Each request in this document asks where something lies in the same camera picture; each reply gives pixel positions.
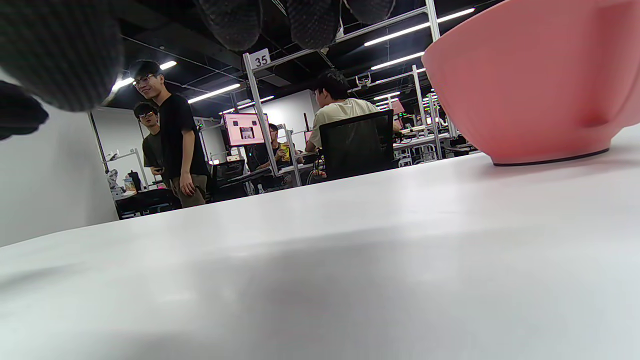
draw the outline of young man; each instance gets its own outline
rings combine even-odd
[[[313,89],[320,110],[314,119],[314,132],[307,142],[306,151],[313,152],[322,147],[320,126],[379,111],[370,102],[349,98],[347,79],[337,70],[329,70],[317,79]]]
[[[271,150],[273,151],[273,156],[276,158],[276,165],[278,165],[278,168],[292,165],[291,148],[288,145],[278,142],[277,125],[269,124],[269,137],[271,138]],[[269,156],[267,154],[264,154],[261,160],[265,161],[265,163],[260,165],[258,168],[267,168],[271,166],[271,164],[269,164]]]
[[[139,60],[130,73],[138,91],[159,106],[165,178],[183,208],[203,205],[209,171],[189,103],[167,91],[156,62]]]
[[[293,162],[291,161],[291,148],[286,144],[278,142],[278,126],[277,125],[269,124],[269,137],[271,139],[271,150],[273,151],[273,156],[276,159],[276,165],[278,166],[278,168],[284,168],[284,167],[293,165]],[[258,167],[258,169],[268,168],[271,166],[271,164],[269,163],[269,155],[265,153],[264,150],[257,151],[256,160],[260,162],[264,162],[262,165]],[[299,164],[303,163],[302,158],[298,158],[297,161]],[[293,182],[291,176],[284,176],[282,179],[279,179],[279,178],[275,179],[273,177],[263,177],[260,181],[266,189],[277,188],[282,186],[290,187]]]
[[[142,140],[142,154],[145,159],[145,167],[151,168],[151,173],[162,177],[165,186],[170,187],[169,179],[164,177],[164,161],[162,155],[162,141],[160,139],[160,125],[158,124],[158,108],[149,102],[139,102],[133,113],[148,130]]]

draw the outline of gloved hand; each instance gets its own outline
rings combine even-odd
[[[216,38],[232,50],[245,50],[260,34],[259,0],[194,0]],[[330,45],[340,26],[343,0],[287,0],[291,38],[305,49]],[[353,15],[365,24],[385,20],[396,0],[344,0]]]
[[[0,140],[31,134],[48,118],[36,99],[19,86],[0,81]]]
[[[123,62],[108,5],[109,0],[0,0],[0,66],[58,109],[94,108],[111,92]]]

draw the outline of hair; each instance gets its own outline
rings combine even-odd
[[[349,83],[347,83],[347,79],[335,69],[322,73],[311,90],[317,90],[318,92],[326,90],[333,100],[343,100],[349,97]]]
[[[140,121],[140,117],[144,114],[154,113],[158,115],[158,108],[154,104],[146,101],[139,102],[135,108],[133,108],[133,114],[136,116],[136,119]]]
[[[158,76],[162,73],[160,65],[152,60],[138,60],[129,67],[129,75],[134,78],[140,78],[149,74]]]

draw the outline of khaki pants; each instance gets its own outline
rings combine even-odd
[[[171,190],[173,190],[173,194],[180,199],[183,208],[205,204],[204,197],[207,195],[207,177],[192,174],[191,180],[193,180],[193,185],[196,187],[196,193],[193,196],[187,196],[180,190],[180,178],[176,177],[171,179]]]

